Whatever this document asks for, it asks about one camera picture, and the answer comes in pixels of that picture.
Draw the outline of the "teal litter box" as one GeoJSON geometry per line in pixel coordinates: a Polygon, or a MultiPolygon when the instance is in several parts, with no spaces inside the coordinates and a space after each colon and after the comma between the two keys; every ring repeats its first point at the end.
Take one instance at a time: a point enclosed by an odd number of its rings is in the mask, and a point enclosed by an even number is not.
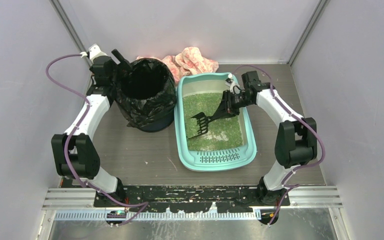
{"type": "Polygon", "coordinates": [[[189,170],[198,172],[227,171],[243,167],[251,163],[256,154],[257,146],[248,110],[239,110],[238,124],[243,144],[238,147],[221,150],[194,151],[187,146],[183,97],[218,93],[228,90],[226,79],[230,72],[201,73],[183,77],[177,86],[177,104],[174,107],[174,126],[178,155],[181,163],[189,170]]]}

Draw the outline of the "black litter scoop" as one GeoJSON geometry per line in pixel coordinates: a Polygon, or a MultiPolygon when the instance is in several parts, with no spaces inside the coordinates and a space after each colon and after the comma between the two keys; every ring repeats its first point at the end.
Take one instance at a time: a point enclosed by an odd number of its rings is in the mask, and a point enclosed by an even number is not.
{"type": "Polygon", "coordinates": [[[209,123],[216,120],[214,116],[207,116],[204,112],[197,113],[192,116],[191,119],[194,119],[196,122],[196,131],[192,136],[189,136],[188,139],[205,135],[209,131],[209,123]]]}

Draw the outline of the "bin with black bag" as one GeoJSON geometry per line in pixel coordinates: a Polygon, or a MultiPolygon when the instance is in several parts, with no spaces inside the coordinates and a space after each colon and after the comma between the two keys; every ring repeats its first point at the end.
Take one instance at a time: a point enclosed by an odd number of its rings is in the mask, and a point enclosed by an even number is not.
{"type": "Polygon", "coordinates": [[[130,72],[116,81],[116,103],[127,127],[155,133],[174,121],[176,86],[168,66],[155,58],[131,63],[130,72]]]}

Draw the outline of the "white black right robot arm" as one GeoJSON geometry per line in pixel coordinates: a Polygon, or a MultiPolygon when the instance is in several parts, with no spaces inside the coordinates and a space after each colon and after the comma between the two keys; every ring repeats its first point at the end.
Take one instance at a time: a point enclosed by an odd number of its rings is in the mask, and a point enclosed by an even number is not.
{"type": "Polygon", "coordinates": [[[275,162],[259,181],[256,189],[258,201],[279,202],[286,192],[286,182],[294,170],[303,167],[317,156],[317,124],[313,118],[304,118],[280,97],[271,82],[262,82],[256,71],[241,76],[240,88],[229,74],[225,80],[228,90],[223,91],[221,102],[209,122],[232,118],[240,109],[256,105],[264,110],[277,127],[274,146],[275,162]]]}

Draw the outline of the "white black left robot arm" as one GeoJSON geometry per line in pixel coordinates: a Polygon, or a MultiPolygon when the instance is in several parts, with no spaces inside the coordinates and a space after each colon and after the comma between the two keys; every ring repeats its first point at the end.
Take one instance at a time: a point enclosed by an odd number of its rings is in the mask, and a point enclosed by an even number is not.
{"type": "Polygon", "coordinates": [[[45,74],[57,86],[79,96],[83,107],[74,122],[64,133],[51,138],[51,148],[56,172],[61,177],[78,181],[81,187],[92,188],[116,205],[126,207],[126,192],[122,181],[101,167],[101,160],[93,144],[93,138],[105,113],[111,108],[116,96],[116,80],[130,66],[117,64],[97,45],[87,52],[58,57],[51,61],[45,74]],[[92,84],[85,94],[55,80],[50,68],[56,62],[72,57],[89,58],[92,84]]]}

